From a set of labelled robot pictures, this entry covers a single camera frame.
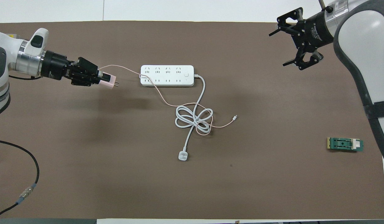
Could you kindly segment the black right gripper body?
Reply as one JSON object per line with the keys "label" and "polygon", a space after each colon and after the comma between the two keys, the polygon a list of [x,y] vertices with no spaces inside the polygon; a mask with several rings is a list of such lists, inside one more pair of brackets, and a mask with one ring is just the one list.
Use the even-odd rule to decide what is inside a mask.
{"label": "black right gripper body", "polygon": [[320,12],[314,16],[298,21],[296,30],[303,31],[301,34],[306,52],[313,52],[317,48],[333,42],[333,36],[328,31],[325,22],[325,13]]}

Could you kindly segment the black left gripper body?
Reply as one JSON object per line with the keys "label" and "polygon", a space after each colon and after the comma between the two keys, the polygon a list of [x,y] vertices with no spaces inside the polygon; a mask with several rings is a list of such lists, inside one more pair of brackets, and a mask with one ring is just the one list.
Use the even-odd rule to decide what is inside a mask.
{"label": "black left gripper body", "polygon": [[43,59],[43,77],[71,80],[74,86],[91,86],[99,83],[98,67],[83,57],[70,61],[66,56],[53,51],[46,51]]}

